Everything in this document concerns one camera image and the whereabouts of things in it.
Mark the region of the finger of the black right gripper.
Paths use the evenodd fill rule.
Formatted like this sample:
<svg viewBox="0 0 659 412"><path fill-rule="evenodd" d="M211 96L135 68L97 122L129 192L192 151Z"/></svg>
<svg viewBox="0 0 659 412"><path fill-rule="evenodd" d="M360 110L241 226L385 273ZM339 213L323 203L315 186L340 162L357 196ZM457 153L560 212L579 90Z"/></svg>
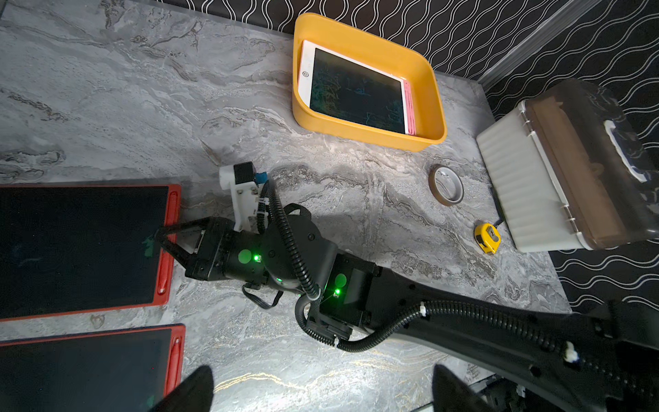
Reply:
<svg viewBox="0 0 659 412"><path fill-rule="evenodd" d="M187 221L170 226L164 226L155 233L154 239L158 242L176 242L179 233L190 231L201 232L205 230L207 226L209 226L210 221L210 217L205 217L194 221Z"/></svg>
<svg viewBox="0 0 659 412"><path fill-rule="evenodd" d="M170 239L159 239L158 242L161 246L161 249L171 255L186 270L188 270L190 267L193 267L196 263L197 254L187 252L187 250L181 247L176 241L171 241Z"/></svg>

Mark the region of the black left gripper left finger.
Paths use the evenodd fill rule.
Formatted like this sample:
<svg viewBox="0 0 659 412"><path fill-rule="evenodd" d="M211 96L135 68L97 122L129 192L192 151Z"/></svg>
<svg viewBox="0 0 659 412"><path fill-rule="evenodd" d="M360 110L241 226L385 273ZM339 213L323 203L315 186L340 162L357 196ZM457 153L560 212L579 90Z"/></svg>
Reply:
<svg viewBox="0 0 659 412"><path fill-rule="evenodd" d="M150 412L209 412L214 397L214 377L208 365L197 368Z"/></svg>

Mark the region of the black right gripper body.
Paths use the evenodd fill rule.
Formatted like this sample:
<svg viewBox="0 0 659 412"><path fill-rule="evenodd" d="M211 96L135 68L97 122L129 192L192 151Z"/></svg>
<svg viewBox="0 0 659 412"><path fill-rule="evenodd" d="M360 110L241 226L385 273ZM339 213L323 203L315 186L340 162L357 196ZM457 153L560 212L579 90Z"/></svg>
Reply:
<svg viewBox="0 0 659 412"><path fill-rule="evenodd" d="M221 217L195 223L204 233L185 266L186 277L205 282L267 283L262 235L237 232L232 221Z"/></svg>

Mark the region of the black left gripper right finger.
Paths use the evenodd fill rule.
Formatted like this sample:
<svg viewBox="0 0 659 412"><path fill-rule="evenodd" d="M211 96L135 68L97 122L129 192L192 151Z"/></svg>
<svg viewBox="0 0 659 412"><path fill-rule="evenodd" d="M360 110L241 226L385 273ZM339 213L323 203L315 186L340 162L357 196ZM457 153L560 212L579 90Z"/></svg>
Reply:
<svg viewBox="0 0 659 412"><path fill-rule="evenodd" d="M434 412L491 412L494 409L450 369L436 364L432 376Z"/></svg>

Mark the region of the red writing tablet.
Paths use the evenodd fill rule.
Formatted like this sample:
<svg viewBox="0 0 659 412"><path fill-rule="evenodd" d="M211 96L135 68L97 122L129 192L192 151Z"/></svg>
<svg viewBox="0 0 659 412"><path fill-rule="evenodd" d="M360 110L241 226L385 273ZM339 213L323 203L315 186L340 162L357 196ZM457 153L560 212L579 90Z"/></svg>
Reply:
<svg viewBox="0 0 659 412"><path fill-rule="evenodd" d="M1 344L3 411L149 411L181 381L185 326Z"/></svg>
<svg viewBox="0 0 659 412"><path fill-rule="evenodd" d="M168 303L180 185L5 185L1 319Z"/></svg>

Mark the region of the white writing tablet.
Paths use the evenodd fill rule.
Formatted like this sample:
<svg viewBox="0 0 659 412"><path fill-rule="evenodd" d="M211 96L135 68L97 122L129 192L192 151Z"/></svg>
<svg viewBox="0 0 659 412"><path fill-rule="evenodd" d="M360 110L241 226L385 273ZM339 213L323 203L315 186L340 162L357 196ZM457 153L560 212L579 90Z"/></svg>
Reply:
<svg viewBox="0 0 659 412"><path fill-rule="evenodd" d="M408 135L403 79L313 42L302 43L298 94L316 113Z"/></svg>

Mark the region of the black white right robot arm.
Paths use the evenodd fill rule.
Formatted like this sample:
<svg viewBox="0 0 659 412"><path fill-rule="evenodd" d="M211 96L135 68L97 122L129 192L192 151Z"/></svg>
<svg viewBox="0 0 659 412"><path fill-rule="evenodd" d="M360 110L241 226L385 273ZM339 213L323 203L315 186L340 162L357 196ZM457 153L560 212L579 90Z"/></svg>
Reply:
<svg viewBox="0 0 659 412"><path fill-rule="evenodd" d="M404 336L565 411L657 410L656 312L626 302L597 315L533 312L430 288L339 250L307 209L281 203L273 180L257 204L257 233L207 217L164 227L156 241L188 278L298 295L300 329L337 350L361 353Z"/></svg>

